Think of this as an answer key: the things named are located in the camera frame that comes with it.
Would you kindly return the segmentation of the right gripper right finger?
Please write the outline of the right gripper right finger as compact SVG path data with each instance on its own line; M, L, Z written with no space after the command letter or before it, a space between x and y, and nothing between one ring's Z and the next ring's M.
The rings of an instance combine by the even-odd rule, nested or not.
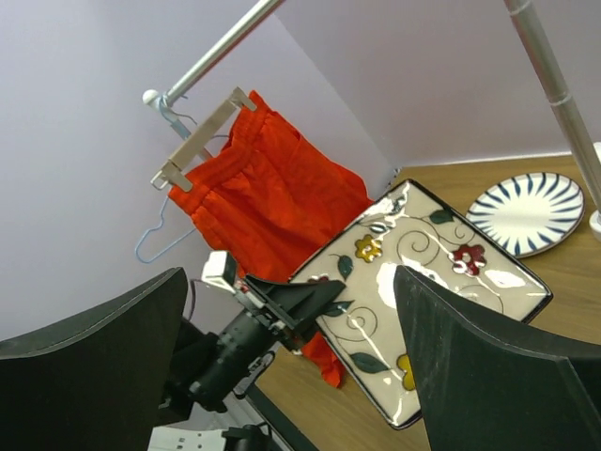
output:
M599 449L599 346L510 319L406 266L393 290L431 449Z

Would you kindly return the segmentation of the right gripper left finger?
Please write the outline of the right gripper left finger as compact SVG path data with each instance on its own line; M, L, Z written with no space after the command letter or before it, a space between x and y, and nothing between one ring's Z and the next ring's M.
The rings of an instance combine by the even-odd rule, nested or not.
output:
M187 298L172 268L1 343L4 450L145 450Z

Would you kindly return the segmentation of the square leaf pattern plate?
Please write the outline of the square leaf pattern plate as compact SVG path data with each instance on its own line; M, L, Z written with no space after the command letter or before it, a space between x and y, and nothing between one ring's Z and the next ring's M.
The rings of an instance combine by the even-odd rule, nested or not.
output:
M415 180L404 180L362 212L291 280L345 284L316 324L394 429L420 414L394 299L399 265L523 322L552 298L540 277Z

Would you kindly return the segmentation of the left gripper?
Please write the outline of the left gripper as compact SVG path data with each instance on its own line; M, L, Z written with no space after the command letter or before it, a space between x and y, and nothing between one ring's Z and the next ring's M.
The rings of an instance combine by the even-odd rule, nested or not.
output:
M316 334L316 318L346 288L339 280L275 283L251 275L234 283L243 312L234 319L234 346L262 355L279 343L300 350Z

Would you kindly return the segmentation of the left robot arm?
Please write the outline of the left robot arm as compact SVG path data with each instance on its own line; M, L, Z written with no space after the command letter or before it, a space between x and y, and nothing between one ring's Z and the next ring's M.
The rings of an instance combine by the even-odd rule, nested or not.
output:
M316 319L346 288L339 280L281 284L251 275L230 281L209 277L205 283L233 295L242 311L219 334L205 334L187 319L180 322L159 427L189 419L195 404L208 412L227 412L226 397L246 395L240 383L254 382L269 367L271 348L280 344L300 350L316 334Z

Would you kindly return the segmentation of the blue striped white plate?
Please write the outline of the blue striped white plate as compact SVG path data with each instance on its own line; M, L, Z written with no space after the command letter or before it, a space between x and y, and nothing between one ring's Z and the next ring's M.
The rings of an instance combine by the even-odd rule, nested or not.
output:
M516 258L541 254L566 240L585 212L582 188L551 172L513 176L492 185L466 218Z

